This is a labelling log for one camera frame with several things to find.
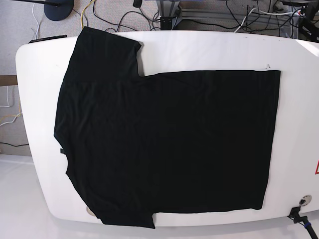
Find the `round black stand base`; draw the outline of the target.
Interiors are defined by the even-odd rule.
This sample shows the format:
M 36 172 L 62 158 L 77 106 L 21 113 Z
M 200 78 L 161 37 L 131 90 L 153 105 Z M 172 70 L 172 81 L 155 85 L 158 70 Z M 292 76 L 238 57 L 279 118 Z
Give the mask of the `round black stand base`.
M 73 7 L 74 0 L 46 0 L 44 13 L 49 20 L 61 21 L 71 14 Z

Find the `aluminium frame post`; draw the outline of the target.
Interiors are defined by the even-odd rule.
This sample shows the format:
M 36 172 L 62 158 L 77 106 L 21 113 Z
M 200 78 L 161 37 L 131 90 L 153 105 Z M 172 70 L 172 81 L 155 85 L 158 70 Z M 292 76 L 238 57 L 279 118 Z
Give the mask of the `aluminium frame post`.
M 182 21 L 179 0 L 157 0 L 157 7 L 160 15 L 160 29 L 174 30 Z

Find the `black flat bar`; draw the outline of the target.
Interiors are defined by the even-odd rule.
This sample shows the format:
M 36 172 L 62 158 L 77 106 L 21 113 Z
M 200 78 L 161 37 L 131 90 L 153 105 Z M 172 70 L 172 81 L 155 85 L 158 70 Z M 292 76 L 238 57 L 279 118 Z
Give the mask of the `black flat bar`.
M 67 37 L 67 35 L 58 35 L 58 36 L 52 36 L 52 37 L 45 37 L 45 38 L 31 40 L 31 41 L 28 42 L 28 44 L 36 43 L 36 42 L 42 42 L 42 41 L 48 41 L 48 40 L 54 40 L 54 39 L 60 39 L 60 38 L 66 38 L 66 37 Z

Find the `black T-shirt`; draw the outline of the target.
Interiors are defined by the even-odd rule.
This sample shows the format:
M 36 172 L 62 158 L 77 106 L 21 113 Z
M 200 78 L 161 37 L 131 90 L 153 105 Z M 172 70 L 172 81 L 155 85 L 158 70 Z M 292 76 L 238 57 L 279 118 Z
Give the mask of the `black T-shirt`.
M 57 103 L 66 174 L 104 224 L 154 228 L 156 213 L 260 210 L 280 71 L 140 76 L 135 40 L 85 27 Z

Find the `red warning sticker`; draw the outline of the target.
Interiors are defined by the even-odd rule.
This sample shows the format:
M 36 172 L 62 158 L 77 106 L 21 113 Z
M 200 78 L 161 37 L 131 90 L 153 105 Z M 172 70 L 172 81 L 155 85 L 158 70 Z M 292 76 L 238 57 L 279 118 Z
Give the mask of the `red warning sticker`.
M 317 163 L 317 167 L 316 167 L 316 171 L 315 171 L 315 175 L 319 174 L 319 161 Z

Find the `round table grommet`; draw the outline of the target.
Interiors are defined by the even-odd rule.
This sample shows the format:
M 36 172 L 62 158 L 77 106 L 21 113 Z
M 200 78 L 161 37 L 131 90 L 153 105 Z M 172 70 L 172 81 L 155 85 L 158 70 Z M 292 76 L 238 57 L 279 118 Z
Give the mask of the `round table grommet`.
M 311 195 L 305 195 L 300 199 L 299 206 L 304 207 L 304 206 L 308 205 L 311 202 L 311 200 L 312 200 Z
M 86 211 L 87 211 L 87 213 L 88 213 L 89 215 L 95 217 L 95 214 L 94 214 L 88 207 L 86 207 Z

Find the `round table grommet right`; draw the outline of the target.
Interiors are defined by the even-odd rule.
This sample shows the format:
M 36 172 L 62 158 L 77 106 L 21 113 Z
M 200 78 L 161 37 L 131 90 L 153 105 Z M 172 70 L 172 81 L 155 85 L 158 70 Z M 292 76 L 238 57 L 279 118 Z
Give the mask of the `round table grommet right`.
M 312 200 L 311 195 L 305 195 L 300 199 L 299 206 L 304 207 L 304 206 L 308 205 L 311 202 L 311 200 Z

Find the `round table grommet left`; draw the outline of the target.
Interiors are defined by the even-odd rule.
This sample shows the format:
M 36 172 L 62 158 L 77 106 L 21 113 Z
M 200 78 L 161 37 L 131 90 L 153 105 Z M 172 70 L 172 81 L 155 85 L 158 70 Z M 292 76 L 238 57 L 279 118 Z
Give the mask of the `round table grommet left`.
M 95 217 L 95 214 L 94 214 L 88 207 L 86 207 L 86 211 L 87 211 L 87 213 L 88 213 L 89 215 Z

